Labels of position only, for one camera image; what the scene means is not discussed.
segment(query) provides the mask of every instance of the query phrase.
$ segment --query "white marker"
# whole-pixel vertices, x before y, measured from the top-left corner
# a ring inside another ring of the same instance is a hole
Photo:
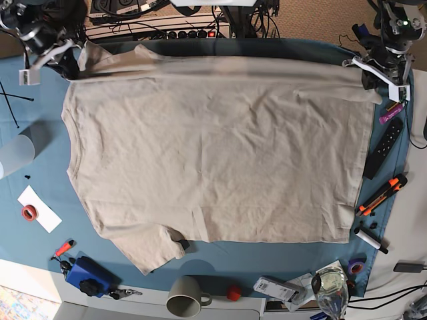
[[[385,255],[388,253],[388,250],[386,248],[384,248],[381,245],[381,243],[377,242],[377,240],[375,240],[371,236],[367,235],[365,232],[363,232],[362,230],[360,230],[360,228],[355,228],[354,229],[354,234],[357,235],[359,238],[361,238],[363,241],[369,243],[375,249],[378,249],[381,252],[383,252]]]

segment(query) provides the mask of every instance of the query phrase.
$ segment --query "red cap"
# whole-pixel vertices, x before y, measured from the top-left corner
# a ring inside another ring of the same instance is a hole
[[[227,289],[227,299],[237,301],[242,296],[242,289],[237,285],[230,285]]]

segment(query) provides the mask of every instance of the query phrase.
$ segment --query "glass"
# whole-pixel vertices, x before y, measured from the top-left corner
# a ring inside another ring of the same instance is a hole
[[[0,179],[32,162],[34,145],[25,135],[17,135],[0,149]]]
[[[341,320],[348,305],[348,288],[344,272],[336,267],[320,270],[312,280],[319,308],[332,320]]]

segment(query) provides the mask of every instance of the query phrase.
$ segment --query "black remote control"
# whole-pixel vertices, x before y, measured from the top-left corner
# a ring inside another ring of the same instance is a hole
[[[390,150],[393,148],[393,145],[399,137],[402,129],[403,121],[400,118],[394,118],[391,120],[379,144],[377,144],[375,150],[366,160],[365,170],[363,171],[364,177],[367,177],[370,180],[375,177],[384,160],[386,160]]]

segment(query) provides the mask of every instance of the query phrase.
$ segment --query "white mug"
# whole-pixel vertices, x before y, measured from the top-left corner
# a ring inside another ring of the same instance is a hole
[[[201,307],[210,305],[212,298],[209,294],[201,292],[197,281],[188,276],[180,277],[173,284],[166,308],[177,317],[190,318],[199,314]]]

